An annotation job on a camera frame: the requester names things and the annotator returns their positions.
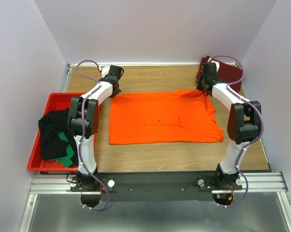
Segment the orange t shirt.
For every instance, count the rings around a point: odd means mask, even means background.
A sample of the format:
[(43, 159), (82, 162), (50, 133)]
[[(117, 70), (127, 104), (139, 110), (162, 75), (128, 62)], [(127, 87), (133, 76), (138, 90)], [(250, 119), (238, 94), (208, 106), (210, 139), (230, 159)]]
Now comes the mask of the orange t shirt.
[(119, 94), (111, 100), (109, 143), (222, 142), (215, 112), (210, 98), (195, 89)]

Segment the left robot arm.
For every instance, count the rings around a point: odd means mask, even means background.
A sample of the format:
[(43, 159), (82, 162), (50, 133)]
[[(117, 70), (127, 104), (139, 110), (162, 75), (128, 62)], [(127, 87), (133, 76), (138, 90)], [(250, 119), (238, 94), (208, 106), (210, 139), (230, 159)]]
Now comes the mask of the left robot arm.
[(109, 65), (98, 67), (101, 74), (96, 85), (81, 96), (73, 96), (70, 103), (67, 127), (73, 134), (77, 146), (78, 168), (71, 183), (73, 191), (95, 191), (100, 187), (97, 178), (97, 163), (94, 157), (94, 139), (99, 126), (100, 105), (107, 98), (121, 92), (119, 80), (124, 69)]

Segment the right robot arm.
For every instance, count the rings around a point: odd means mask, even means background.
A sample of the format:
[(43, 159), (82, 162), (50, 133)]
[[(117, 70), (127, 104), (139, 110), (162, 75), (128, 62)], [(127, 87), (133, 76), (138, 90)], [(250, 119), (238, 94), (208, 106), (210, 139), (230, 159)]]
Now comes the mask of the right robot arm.
[(261, 104), (239, 95), (224, 80), (219, 80), (217, 62), (202, 64), (197, 89), (216, 98), (229, 110), (227, 133), (230, 141), (210, 181), (217, 189), (226, 188), (236, 183), (240, 163), (247, 149), (263, 133)]

